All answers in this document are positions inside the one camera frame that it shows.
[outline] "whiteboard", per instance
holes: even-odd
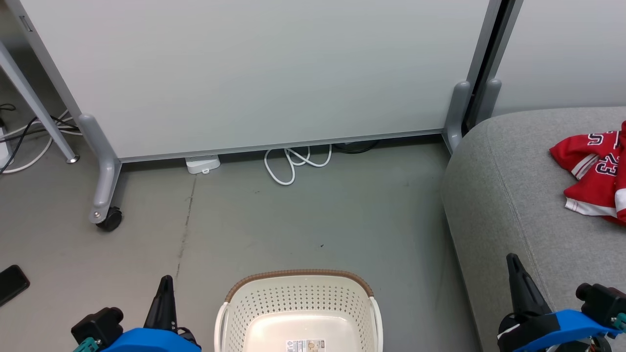
[[[21,0],[120,158],[443,128],[488,0]]]
[[[495,75],[493,116],[626,105],[626,2],[524,1]]]

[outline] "white wall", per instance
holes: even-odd
[[[626,105],[626,1],[525,0],[495,78],[493,116]]]

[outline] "red clothing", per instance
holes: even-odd
[[[612,217],[626,225],[626,167],[618,172],[625,144],[626,121],[622,131],[577,135],[550,149],[557,163],[579,179],[564,191],[566,208],[584,215]]]

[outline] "brown basket rim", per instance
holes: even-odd
[[[281,270],[281,271],[269,271],[263,272],[261,274],[250,275],[241,279],[238,283],[233,286],[232,289],[226,295],[226,302],[230,303],[235,292],[237,292],[243,285],[261,279],[270,279],[272,277],[284,277],[284,276],[303,276],[303,275],[319,275],[319,276],[340,276],[346,277],[348,279],[352,279],[356,281],[367,293],[368,297],[374,297],[374,291],[369,287],[367,282],[363,280],[357,274],[353,274],[349,271],[341,271],[341,270],[328,270],[328,269],[301,269],[301,270]]]

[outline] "desk leg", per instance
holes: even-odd
[[[46,111],[46,108],[41,103],[41,100],[35,95],[33,88],[26,81],[26,77],[17,64],[9,54],[9,51],[6,49],[4,44],[0,41],[0,66],[9,77],[9,79],[15,85],[15,88],[18,89],[18,92],[24,97],[28,106],[31,107],[32,111],[39,118],[41,123],[44,125],[50,136],[54,140],[54,142],[59,146],[65,157],[67,158],[67,163],[75,163],[78,161],[79,156],[74,154],[72,148],[69,147],[65,138],[57,128],[55,122],[50,118],[50,114]]]

